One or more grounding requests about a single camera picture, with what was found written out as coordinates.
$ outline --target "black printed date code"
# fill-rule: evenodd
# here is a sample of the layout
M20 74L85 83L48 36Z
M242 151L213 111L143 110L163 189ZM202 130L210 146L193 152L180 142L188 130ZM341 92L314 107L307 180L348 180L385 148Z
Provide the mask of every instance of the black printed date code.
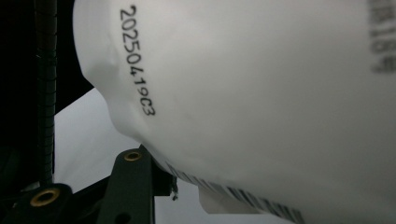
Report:
M140 95L140 104L147 116L155 116L156 112L152 100L149 98L147 81L144 79L144 70L139 67L142 60L139 44L139 32L136 29L136 6L131 5L128 9L120 10L120 21L122 30L122 42L126 52L125 61L130 66L130 75L134 79L137 92Z

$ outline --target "barcode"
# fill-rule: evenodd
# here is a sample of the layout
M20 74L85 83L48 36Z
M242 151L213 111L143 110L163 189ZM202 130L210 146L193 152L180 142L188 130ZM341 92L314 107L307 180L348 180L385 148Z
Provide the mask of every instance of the barcode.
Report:
M215 184L210 181L203 180L202 178L198 178L193 175L187 175L184 172L181 172L171 166L169 163L166 163L171 171L172 175L177 176L178 178L190 182L194 185L197 185L201 188L209 189L219 194L225 194L232 198L235 198L239 202L249 204L252 207L267 211L273 215L278 217L285 218L289 221L292 221L296 224L305 224L303 215L300 211L296 209L290 209L287 206L270 202L267 199L262 197L254 196L253 194L242 190L242 189L234 189L230 187L224 187L219 184Z

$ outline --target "white plastic bag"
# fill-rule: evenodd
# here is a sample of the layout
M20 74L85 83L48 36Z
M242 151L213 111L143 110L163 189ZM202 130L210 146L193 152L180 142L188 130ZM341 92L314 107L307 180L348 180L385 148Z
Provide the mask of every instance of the white plastic bag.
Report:
M79 0L84 76L168 172L296 223L396 223L391 0Z

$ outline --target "brass grommet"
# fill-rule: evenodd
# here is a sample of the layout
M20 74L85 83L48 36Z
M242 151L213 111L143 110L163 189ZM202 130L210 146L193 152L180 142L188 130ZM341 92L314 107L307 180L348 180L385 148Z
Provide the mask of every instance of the brass grommet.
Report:
M33 197L30 201L30 205L33 207L41 207L47 204L53 203L61 194L59 189L43 189Z
M142 154L138 153L138 152L130 152L125 154L124 159L126 161L137 161L140 158L142 158Z

